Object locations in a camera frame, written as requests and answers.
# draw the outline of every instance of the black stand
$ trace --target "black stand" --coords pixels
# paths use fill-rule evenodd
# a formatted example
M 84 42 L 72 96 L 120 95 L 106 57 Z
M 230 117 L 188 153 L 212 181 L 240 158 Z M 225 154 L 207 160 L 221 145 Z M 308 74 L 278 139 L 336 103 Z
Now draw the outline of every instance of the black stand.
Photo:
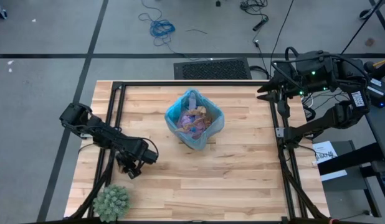
M 333 159 L 318 164 L 320 175 L 329 174 L 349 167 L 358 166 L 366 162 L 384 159 L 378 143 L 372 143 L 360 149 L 343 154 Z

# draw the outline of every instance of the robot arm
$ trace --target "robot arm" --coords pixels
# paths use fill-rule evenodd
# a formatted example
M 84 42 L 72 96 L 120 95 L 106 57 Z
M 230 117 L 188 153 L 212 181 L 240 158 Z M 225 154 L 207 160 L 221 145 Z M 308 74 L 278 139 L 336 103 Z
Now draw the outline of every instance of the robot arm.
M 288 60 L 289 50 L 293 51 L 296 60 Z M 284 118 L 290 116 L 288 98 L 323 90 L 335 91 L 337 88 L 349 95 L 349 100 L 335 104 L 321 118 L 297 128 L 280 129 L 285 143 L 297 144 L 305 135 L 317 136 L 328 128 L 348 128 L 369 112 L 366 88 L 369 77 L 362 69 L 361 60 L 347 59 L 322 50 L 298 54 L 293 47 L 289 47 L 285 55 L 285 61 L 272 62 L 274 77 L 257 91 L 269 91 L 257 98 L 277 103 L 278 113 Z
M 141 174 L 144 164 L 153 164 L 158 158 L 155 145 L 157 152 L 149 150 L 145 138 L 122 134 L 119 129 L 105 124 L 98 116 L 92 114 L 92 109 L 83 104 L 69 104 L 60 120 L 64 128 L 70 129 L 77 136 L 90 134 L 97 146 L 116 151 L 118 165 L 131 179 Z

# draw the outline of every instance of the cable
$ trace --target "cable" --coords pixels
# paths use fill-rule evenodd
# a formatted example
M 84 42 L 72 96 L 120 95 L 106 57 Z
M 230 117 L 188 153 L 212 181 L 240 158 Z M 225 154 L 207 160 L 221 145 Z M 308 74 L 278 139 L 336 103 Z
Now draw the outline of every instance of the cable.
M 175 52 L 169 45 L 169 43 L 172 42 L 171 34 L 176 30 L 174 25 L 172 23 L 170 23 L 170 21 L 168 21 L 167 19 L 161 19 L 160 20 L 160 18 L 162 18 L 162 11 L 160 9 L 158 9 L 156 7 L 147 6 L 146 4 L 144 4 L 143 0 L 141 0 L 141 4 L 147 9 L 155 9 L 159 12 L 159 17 L 157 19 L 152 19 L 151 16 L 147 12 L 144 12 L 144 13 L 141 13 L 140 15 L 138 15 L 138 19 L 140 21 L 151 21 L 150 34 L 151 34 L 151 36 L 154 37 L 153 44 L 155 47 L 160 47 L 162 45 L 166 45 L 166 46 L 168 46 L 168 49 L 170 51 L 172 51 L 174 54 L 180 54 L 184 58 L 187 58 L 188 60 L 197 61 L 200 59 L 200 58 L 189 58 L 186 54 Z
M 266 78 L 269 79 L 269 73 L 267 72 L 267 70 L 265 70 L 264 68 L 258 66 L 258 65 L 253 65 L 253 66 L 250 66 L 249 67 L 249 70 L 250 71 L 259 71 L 259 72 L 263 72 L 266 74 Z
M 309 100 L 309 97 L 312 96 L 313 93 L 310 93 L 305 100 L 303 100 L 305 97 L 302 98 L 302 103 L 306 103 Z
M 155 148 L 155 150 L 156 150 L 156 158 L 158 159 L 158 157 L 159 157 L 159 151 L 158 151 L 158 148 L 156 147 L 155 143 L 154 143 L 151 139 L 149 139 L 149 138 L 140 138 L 140 139 L 144 139 L 144 140 L 147 140 L 147 141 L 149 141 L 150 143 L 152 143 L 152 145 L 154 146 L 154 148 Z
M 309 121 L 315 119 L 316 111 L 314 111 L 313 109 L 309 108 L 306 104 L 303 105 L 303 109 L 305 110 L 306 121 L 309 122 Z
M 340 53 L 341 55 L 343 55 L 343 53 L 345 52 L 345 50 L 349 47 L 349 45 L 352 43 L 352 41 L 354 40 L 354 38 L 356 38 L 356 36 L 359 34 L 361 28 L 363 28 L 363 26 L 365 25 L 365 23 L 367 23 L 367 21 L 369 20 L 369 18 L 374 14 L 374 12 L 376 12 L 379 8 L 379 6 L 381 5 L 381 3 L 383 2 L 383 0 L 379 0 L 377 2 L 377 4 L 375 5 L 374 7 L 374 10 L 368 15 L 368 17 L 366 18 L 366 20 L 361 24 L 360 28 L 357 30 L 357 32 L 353 35 L 353 37 L 350 39 L 349 43 L 347 44 L 347 46 L 345 47 L 345 49 L 342 50 L 342 52 Z
M 273 77 L 271 76 L 271 74 L 269 74 L 269 72 L 267 71 L 266 63 L 265 63 L 265 60 L 263 59 L 263 56 L 262 56 L 262 50 L 260 49 L 259 44 L 257 44 L 257 48 L 259 49 L 260 56 L 261 56 L 262 62 L 263 62 L 263 66 L 265 67 L 266 75 L 268 76 L 268 78 L 273 78 Z
M 318 108 L 320 108 L 321 106 L 323 106 L 326 102 L 328 102 L 330 99 L 334 98 L 334 96 L 331 96 L 330 98 L 328 98 L 324 103 L 322 103 L 320 106 L 317 106 L 316 108 L 314 108 L 313 110 L 317 110 Z
M 267 6 L 267 0 L 245 0 L 240 3 L 240 9 L 243 10 L 244 12 L 254 15 L 254 16 L 265 16 L 267 19 L 269 17 L 266 14 L 263 14 L 260 10 L 264 7 Z
M 288 18 L 288 15 L 289 15 L 290 11 L 291 11 L 291 7 L 292 7 L 293 2 L 294 2 L 294 0 L 291 1 L 291 5 L 290 5 L 290 7 L 289 7 L 289 9 L 288 9 L 287 15 L 285 16 L 284 22 L 282 23 L 280 32 L 278 32 L 278 36 L 277 36 L 277 39 L 276 39 L 276 41 L 275 41 L 275 45 L 274 45 L 274 48 L 273 48 L 273 51 L 272 51 L 272 55 L 270 56 L 270 63 L 272 63 L 274 50 L 275 50 L 275 48 L 277 47 L 278 39 L 280 38 L 281 31 L 282 31 L 282 29 L 284 28 L 285 22 L 287 21 L 287 18 Z
M 190 32 L 190 31 L 198 31 L 198 32 L 201 32 L 203 34 L 206 34 L 207 35 L 207 32 L 204 32 L 202 30 L 199 30 L 199 29 L 189 29 L 189 30 L 186 30 L 186 32 Z
M 309 108 L 311 108 L 311 106 L 313 106 L 313 104 L 314 104 L 314 99 L 313 99 L 313 97 L 310 95 L 310 98 L 311 98 L 311 105 L 310 106 L 308 106 Z
M 336 157 L 334 155 L 329 155 L 328 153 L 316 152 L 314 149 L 312 149 L 310 147 L 307 147 L 307 146 L 302 146 L 302 145 L 299 145 L 299 144 L 298 144 L 298 146 L 313 151 L 315 153 L 316 157 L 317 157 L 317 154 L 323 154 L 323 155 L 331 156 L 332 158 Z
M 87 145 L 81 147 L 81 148 L 79 149 L 79 151 L 78 151 L 78 154 L 79 154 L 80 151 L 83 150 L 84 148 L 89 147 L 89 146 L 92 146 L 92 145 L 94 145 L 94 143 L 90 143 L 90 144 L 87 144 Z
M 345 220 L 345 219 L 348 219 L 348 218 L 353 218 L 353 217 L 358 217 L 359 215 L 370 215 L 371 212 L 369 210 L 364 210 L 363 212 L 361 212 L 360 214 L 357 214 L 357 215 L 352 215 L 352 216 L 349 216 L 349 217 L 344 217 L 344 218 L 337 218 L 338 220 Z

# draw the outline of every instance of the wooden table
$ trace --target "wooden table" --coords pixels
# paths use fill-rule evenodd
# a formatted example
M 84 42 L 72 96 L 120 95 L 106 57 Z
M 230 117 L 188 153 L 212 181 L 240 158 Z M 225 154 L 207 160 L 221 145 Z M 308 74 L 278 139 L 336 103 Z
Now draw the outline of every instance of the wooden table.
M 91 108 L 103 121 L 111 87 L 112 81 L 98 81 L 93 95 Z M 184 145 L 164 120 L 166 110 L 190 87 L 217 104 L 226 118 L 224 129 L 209 139 L 203 151 Z M 145 165 L 142 174 L 133 180 L 114 165 L 112 184 L 125 186 L 132 197 L 132 208 L 124 220 L 273 221 L 288 216 L 270 106 L 255 98 L 257 89 L 127 86 L 120 126 L 126 135 L 154 141 L 159 159 Z M 112 126 L 119 97 L 115 99 Z M 300 99 L 295 97 L 289 105 L 290 126 L 306 123 Z M 83 140 L 82 145 L 91 142 Z M 308 141 L 301 144 L 312 147 Z M 76 211 L 91 191 L 98 152 L 99 148 L 92 146 L 79 154 L 65 216 Z M 312 163 L 313 152 L 298 148 L 295 154 L 304 191 L 320 211 L 329 215 L 318 168 Z M 293 188 L 292 194 L 299 217 Z

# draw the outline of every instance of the succulent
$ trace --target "succulent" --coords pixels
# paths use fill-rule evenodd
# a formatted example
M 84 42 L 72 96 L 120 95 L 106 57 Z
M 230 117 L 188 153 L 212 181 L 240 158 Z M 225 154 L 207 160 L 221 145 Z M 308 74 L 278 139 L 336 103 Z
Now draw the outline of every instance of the succulent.
M 126 188 L 109 185 L 98 193 L 93 200 L 93 207 L 102 222 L 113 222 L 126 215 L 130 208 L 130 198 Z

